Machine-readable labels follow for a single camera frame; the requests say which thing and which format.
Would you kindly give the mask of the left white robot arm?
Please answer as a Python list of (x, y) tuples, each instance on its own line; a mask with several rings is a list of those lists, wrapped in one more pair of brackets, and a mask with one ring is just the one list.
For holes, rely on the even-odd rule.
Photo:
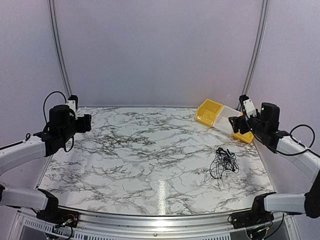
[[(64, 103), (54, 106), (44, 115), (42, 131), (0, 148), (0, 172), (4, 174), (33, 160), (50, 157), (60, 149), (68, 152), (67, 142), (75, 141), (75, 134), (90, 132), (90, 114), (77, 115), (78, 96), (64, 98)], [(59, 208), (59, 200), (44, 189), (27, 189), (7, 184), (0, 185), (0, 204), (11, 208), (34, 210), (38, 219), (59, 223), (73, 216)]]

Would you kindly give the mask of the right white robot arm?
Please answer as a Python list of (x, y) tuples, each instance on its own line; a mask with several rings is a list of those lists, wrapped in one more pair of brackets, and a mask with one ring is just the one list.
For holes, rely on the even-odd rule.
[(258, 224), (267, 214), (283, 212), (306, 215), (316, 219), (320, 216), (320, 155), (310, 146), (298, 141), (292, 132), (279, 130), (280, 108), (263, 102), (257, 109), (246, 95), (239, 98), (242, 115), (229, 117), (234, 133), (250, 132), (253, 137), (274, 154), (279, 154), (296, 166), (311, 181), (306, 193), (264, 193), (254, 198), (247, 219)]

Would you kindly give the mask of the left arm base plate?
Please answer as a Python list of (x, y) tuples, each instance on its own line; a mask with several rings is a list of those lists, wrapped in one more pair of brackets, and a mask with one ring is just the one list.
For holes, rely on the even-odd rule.
[(36, 217), (40, 220), (55, 224), (62, 227), (76, 228), (79, 221), (80, 213), (78, 211), (59, 208), (57, 212), (45, 213), (44, 210), (38, 210)]

